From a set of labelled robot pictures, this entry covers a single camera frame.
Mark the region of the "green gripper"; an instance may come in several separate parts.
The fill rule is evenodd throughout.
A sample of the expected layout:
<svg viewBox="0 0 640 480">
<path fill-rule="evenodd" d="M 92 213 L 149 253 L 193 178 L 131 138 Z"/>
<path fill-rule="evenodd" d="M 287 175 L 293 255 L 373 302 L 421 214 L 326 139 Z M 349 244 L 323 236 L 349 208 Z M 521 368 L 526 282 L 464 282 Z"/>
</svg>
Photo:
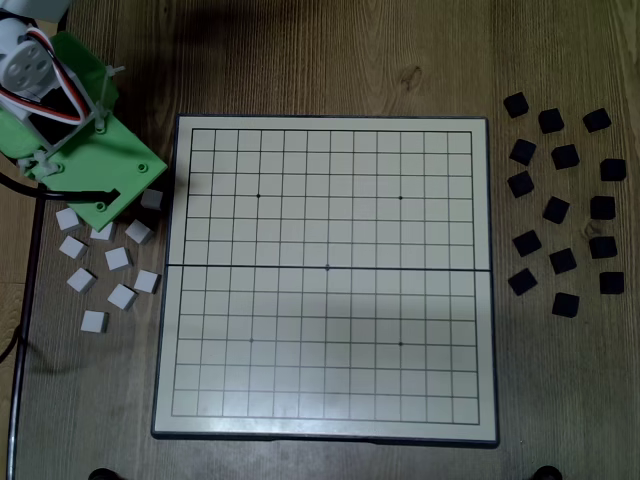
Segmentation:
<svg viewBox="0 0 640 480">
<path fill-rule="evenodd" d="M 74 36 L 1 33 L 1 153 L 23 173 L 57 173 L 82 155 L 114 155 L 121 123 L 113 76 Z"/>
</svg>

